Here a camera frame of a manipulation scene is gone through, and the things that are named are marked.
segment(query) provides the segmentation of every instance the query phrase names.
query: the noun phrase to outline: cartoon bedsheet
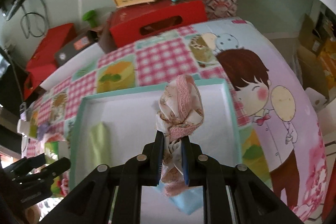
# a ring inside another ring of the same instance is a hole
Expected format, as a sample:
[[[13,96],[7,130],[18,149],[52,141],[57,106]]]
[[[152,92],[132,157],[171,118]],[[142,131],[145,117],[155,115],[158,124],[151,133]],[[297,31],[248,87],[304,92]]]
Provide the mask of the cartoon bedsheet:
[[[325,191],[324,145],[316,114],[275,47],[244,20],[198,24],[242,101],[266,158],[274,193],[302,220]]]
[[[170,82],[184,73],[227,79],[242,162],[306,220],[320,205],[326,186],[317,116],[280,53],[239,18],[181,27],[101,57],[35,102],[31,131],[49,121],[51,131],[69,140],[82,97]],[[27,155],[36,155],[38,147],[32,140]]]

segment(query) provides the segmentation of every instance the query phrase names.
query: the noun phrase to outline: green cloth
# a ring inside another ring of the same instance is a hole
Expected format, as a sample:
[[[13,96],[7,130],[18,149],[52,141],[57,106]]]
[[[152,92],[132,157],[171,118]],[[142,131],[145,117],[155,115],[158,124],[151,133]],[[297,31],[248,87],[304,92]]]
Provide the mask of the green cloth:
[[[91,128],[88,147],[92,170],[100,164],[111,166],[110,132],[103,122]]]

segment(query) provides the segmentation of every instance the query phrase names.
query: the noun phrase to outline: cartoon food illustration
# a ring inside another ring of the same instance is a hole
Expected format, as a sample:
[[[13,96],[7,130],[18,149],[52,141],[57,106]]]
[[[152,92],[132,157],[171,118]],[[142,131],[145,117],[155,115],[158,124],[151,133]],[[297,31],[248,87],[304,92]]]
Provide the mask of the cartoon food illustration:
[[[211,32],[206,32],[206,33],[202,33],[201,37],[203,38],[203,40],[205,41],[205,43],[208,45],[208,47],[211,50],[214,50],[216,48],[217,35]]]
[[[128,89],[135,86],[135,73],[132,62],[119,61],[107,67],[97,81],[97,93]]]
[[[33,138],[37,137],[38,114],[39,114],[38,110],[33,111],[33,113],[31,114],[29,136]]]
[[[211,49],[200,35],[196,35],[190,40],[189,48],[197,61],[208,63],[213,57]]]
[[[61,92],[53,99],[50,122],[56,122],[63,118],[67,98],[67,94],[65,92]]]

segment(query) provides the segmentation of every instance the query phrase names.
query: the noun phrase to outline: cartoon boy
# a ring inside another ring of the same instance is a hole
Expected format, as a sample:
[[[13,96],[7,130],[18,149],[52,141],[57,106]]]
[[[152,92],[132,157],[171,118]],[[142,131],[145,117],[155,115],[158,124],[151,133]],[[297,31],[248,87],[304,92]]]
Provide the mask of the cartoon boy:
[[[282,190],[285,189],[287,206],[297,206],[300,178],[293,146],[297,134],[292,124],[286,122],[293,118],[295,105],[294,111],[293,107],[287,110],[281,100],[288,98],[288,93],[275,88],[275,93],[272,93],[274,109],[265,109],[271,81],[268,79],[268,69],[253,51],[244,48],[225,50],[217,55],[217,59],[237,91],[257,132],[274,193],[280,198]]]

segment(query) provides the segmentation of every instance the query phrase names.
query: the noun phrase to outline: black cable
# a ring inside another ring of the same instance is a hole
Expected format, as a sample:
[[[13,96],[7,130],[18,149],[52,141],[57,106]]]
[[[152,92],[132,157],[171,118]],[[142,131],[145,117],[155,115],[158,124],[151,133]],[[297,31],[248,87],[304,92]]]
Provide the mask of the black cable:
[[[21,8],[24,12],[24,15],[23,17],[21,18],[20,20],[20,26],[21,26],[21,29],[22,29],[22,32],[25,36],[25,38],[29,38],[30,36],[32,37],[42,37],[44,35],[46,35],[46,32],[48,31],[48,29],[50,28],[50,23],[49,23],[49,18],[48,18],[48,12],[47,12],[47,6],[44,2],[44,0],[40,0],[41,3],[42,3],[42,6],[43,6],[43,9],[44,9],[44,14],[45,16],[39,14],[39,13],[36,13],[36,12],[30,12],[30,13],[27,13],[25,7],[23,6],[23,4],[21,5]],[[29,18],[29,15],[34,15],[35,16],[35,23],[36,23],[36,28],[40,31],[41,35],[35,35],[33,34],[32,30],[31,30],[31,24],[30,24],[30,18]],[[36,17],[41,17],[44,21],[44,31],[42,31],[38,24],[37,24],[37,19]],[[23,25],[23,20],[26,20],[26,29],[27,29],[27,32],[25,31],[25,28],[24,28],[24,25]]]
[[[50,21],[49,21],[49,17],[48,17],[48,11],[47,11],[47,6],[44,2],[44,0],[40,0],[44,9],[44,15],[45,15],[45,19],[47,21],[47,28],[50,29]]]

